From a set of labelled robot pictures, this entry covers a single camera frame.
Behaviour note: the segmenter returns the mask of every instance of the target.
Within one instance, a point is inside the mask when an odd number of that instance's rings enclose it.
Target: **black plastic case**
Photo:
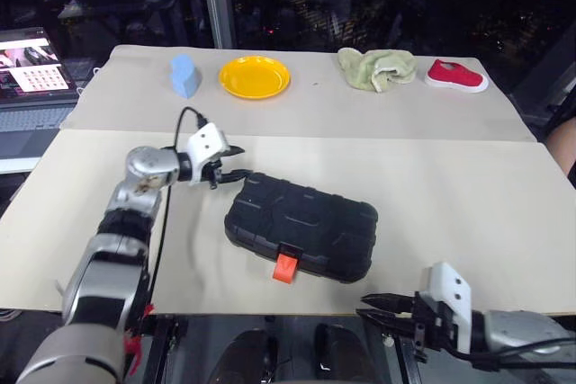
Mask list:
[[[298,258],[298,269],[341,282],[372,263],[376,209],[262,173],[251,174],[224,219],[226,236],[265,258]]]

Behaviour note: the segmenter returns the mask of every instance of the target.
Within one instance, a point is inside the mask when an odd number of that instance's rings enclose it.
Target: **laptop keyboard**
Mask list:
[[[0,132],[57,129],[74,107],[45,108],[39,110],[0,111]]]

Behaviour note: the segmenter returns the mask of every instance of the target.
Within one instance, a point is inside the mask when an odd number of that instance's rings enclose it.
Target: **laptop screen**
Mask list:
[[[0,31],[0,104],[69,100],[75,94],[42,28]]]

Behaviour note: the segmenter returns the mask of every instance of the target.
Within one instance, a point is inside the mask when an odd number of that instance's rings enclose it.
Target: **white shoe sole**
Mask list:
[[[424,77],[424,83],[427,85],[431,85],[432,87],[448,87],[450,89],[460,90],[462,92],[466,92],[468,94],[477,94],[483,90],[486,90],[488,87],[488,77],[484,74],[480,74],[482,77],[482,81],[479,85],[459,85],[457,83],[452,83],[449,81],[438,81],[434,78],[430,78],[428,74]]]

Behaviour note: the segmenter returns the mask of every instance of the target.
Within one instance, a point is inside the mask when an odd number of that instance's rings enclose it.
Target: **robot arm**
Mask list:
[[[97,233],[65,290],[63,327],[49,335],[22,372],[19,383],[122,382],[124,339],[138,335],[150,302],[149,240],[162,189],[240,180],[248,170],[221,173],[231,147],[213,123],[193,134],[185,152],[172,147],[134,148],[126,177],[116,186]]]
[[[414,357],[426,362],[425,348],[448,351],[484,371],[543,370],[538,382],[576,379],[576,339],[549,316],[528,311],[472,310],[471,290],[447,263],[428,270],[427,287],[414,297],[369,294],[373,309],[356,312],[381,328],[383,335],[413,341]],[[522,372],[523,379],[536,382]]]

